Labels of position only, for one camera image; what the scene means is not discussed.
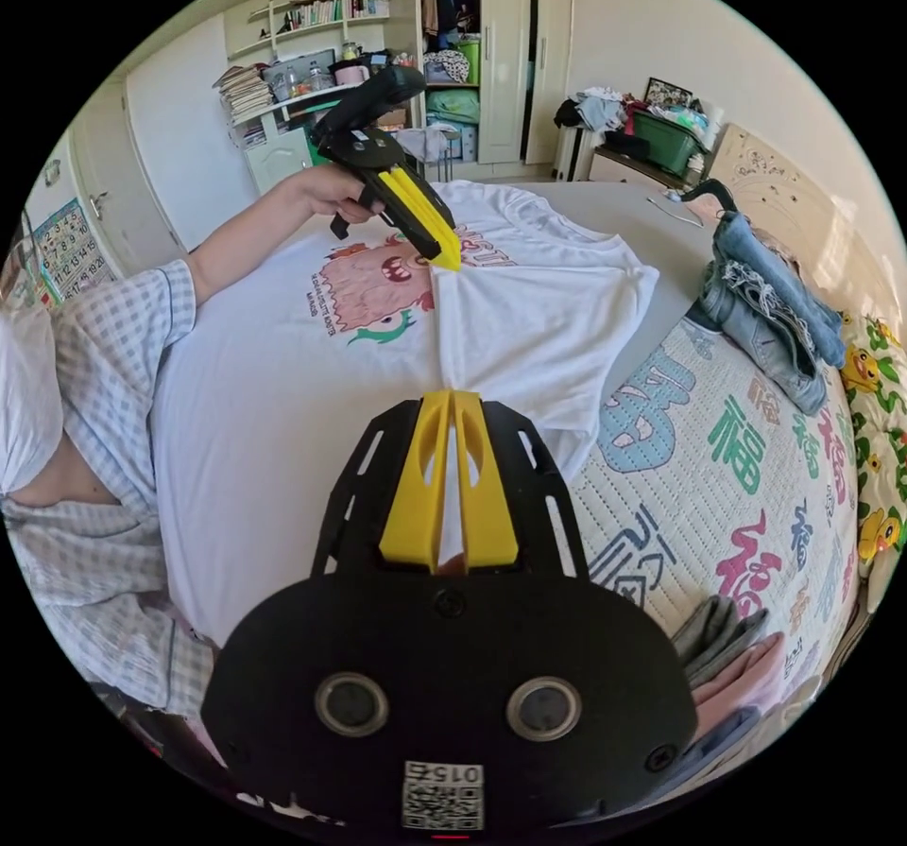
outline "stack of books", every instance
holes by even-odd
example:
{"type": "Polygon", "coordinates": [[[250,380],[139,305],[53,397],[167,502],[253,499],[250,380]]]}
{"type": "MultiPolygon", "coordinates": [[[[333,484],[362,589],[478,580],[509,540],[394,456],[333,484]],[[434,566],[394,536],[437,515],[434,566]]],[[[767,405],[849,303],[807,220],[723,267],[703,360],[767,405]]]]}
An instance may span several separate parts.
{"type": "Polygon", "coordinates": [[[213,85],[220,92],[220,98],[235,121],[242,115],[266,109],[274,101],[271,88],[262,78],[262,69],[257,64],[246,68],[233,66],[222,74],[213,85]]]}

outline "hand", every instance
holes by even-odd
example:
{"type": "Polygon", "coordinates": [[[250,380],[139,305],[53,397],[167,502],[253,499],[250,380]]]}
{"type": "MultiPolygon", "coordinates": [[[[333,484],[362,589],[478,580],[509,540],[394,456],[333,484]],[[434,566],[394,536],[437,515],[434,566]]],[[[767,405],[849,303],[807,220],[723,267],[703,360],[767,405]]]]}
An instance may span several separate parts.
{"type": "Polygon", "coordinates": [[[351,225],[368,222],[381,213],[384,205],[375,202],[367,210],[356,201],[365,187],[339,165],[315,165],[298,174],[298,187],[313,213],[319,216],[340,215],[351,225]]]}

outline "door handle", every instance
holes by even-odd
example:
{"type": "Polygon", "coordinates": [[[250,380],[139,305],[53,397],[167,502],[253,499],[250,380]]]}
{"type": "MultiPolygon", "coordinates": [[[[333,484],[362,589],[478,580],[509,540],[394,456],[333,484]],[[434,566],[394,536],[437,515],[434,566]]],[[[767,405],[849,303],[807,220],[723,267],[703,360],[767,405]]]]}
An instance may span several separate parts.
{"type": "Polygon", "coordinates": [[[103,201],[104,197],[106,197],[106,196],[107,196],[107,191],[102,191],[100,194],[97,195],[97,197],[94,197],[91,195],[88,197],[88,202],[92,204],[92,209],[94,210],[94,217],[97,218],[98,220],[104,218],[101,215],[101,202],[103,201]]]}

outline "checkered pajama shirt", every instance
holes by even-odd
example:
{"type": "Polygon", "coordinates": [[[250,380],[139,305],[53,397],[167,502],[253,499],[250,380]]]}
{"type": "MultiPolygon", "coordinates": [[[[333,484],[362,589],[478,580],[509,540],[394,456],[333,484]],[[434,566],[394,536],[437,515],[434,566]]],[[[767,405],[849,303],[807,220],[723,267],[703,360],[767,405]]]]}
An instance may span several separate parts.
{"type": "Polygon", "coordinates": [[[54,312],[66,432],[121,505],[3,502],[28,588],[81,675],[184,717],[197,717],[214,658],[167,599],[148,414],[165,352],[195,318],[181,260],[54,312]]]}

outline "headboard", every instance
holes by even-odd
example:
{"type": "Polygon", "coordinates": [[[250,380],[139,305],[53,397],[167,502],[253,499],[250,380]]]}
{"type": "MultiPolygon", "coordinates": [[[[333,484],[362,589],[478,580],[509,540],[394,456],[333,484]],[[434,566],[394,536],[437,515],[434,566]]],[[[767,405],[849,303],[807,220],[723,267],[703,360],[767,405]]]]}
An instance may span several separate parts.
{"type": "Polygon", "coordinates": [[[709,177],[730,190],[754,226],[796,255],[828,304],[882,317],[903,338],[898,300],[849,214],[793,163],[728,124],[709,177]]]}

